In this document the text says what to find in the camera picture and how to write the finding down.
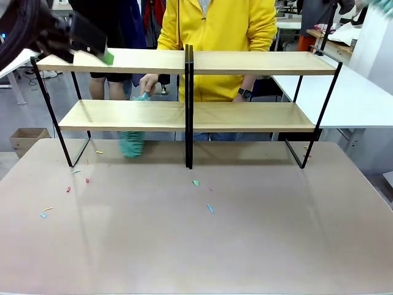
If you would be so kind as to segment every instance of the beige tabletop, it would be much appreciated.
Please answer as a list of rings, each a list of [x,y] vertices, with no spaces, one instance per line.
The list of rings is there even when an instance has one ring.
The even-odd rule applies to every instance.
[[[304,170],[284,143],[194,153],[188,170],[181,142],[124,159],[94,140],[72,175],[59,141],[40,140],[0,182],[0,291],[393,291],[393,213],[338,146],[316,143]]]

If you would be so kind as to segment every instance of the teal cleaning cloth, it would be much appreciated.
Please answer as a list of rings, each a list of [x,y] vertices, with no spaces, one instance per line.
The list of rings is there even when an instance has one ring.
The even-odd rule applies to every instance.
[[[145,101],[148,99],[147,92],[143,96],[134,98],[137,101]],[[142,154],[143,142],[145,139],[144,132],[128,131],[120,132],[119,146],[123,155],[127,158],[135,158]]]

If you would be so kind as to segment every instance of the small plastic piece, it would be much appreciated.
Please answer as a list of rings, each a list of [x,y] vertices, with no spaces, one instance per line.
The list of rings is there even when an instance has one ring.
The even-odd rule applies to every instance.
[[[214,213],[214,210],[213,210],[213,208],[211,208],[211,206],[208,204],[208,208],[209,208],[209,210],[211,211],[211,213]]]

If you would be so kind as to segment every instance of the sleeve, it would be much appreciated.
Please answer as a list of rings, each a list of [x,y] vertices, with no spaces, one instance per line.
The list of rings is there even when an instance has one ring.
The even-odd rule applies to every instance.
[[[269,51],[277,33],[274,0],[249,0],[250,51]]]
[[[178,0],[167,0],[166,10],[163,17],[162,29],[158,38],[158,49],[177,50],[182,48],[182,44],[178,45],[177,32],[177,11]]]

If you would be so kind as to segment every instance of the wristwatch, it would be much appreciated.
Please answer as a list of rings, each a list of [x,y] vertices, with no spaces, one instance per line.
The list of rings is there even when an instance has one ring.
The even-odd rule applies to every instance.
[[[252,92],[250,90],[245,90],[245,89],[242,89],[242,88],[239,88],[238,93],[241,96],[243,96],[243,98],[245,98],[247,100],[251,97],[251,94],[252,94]]]

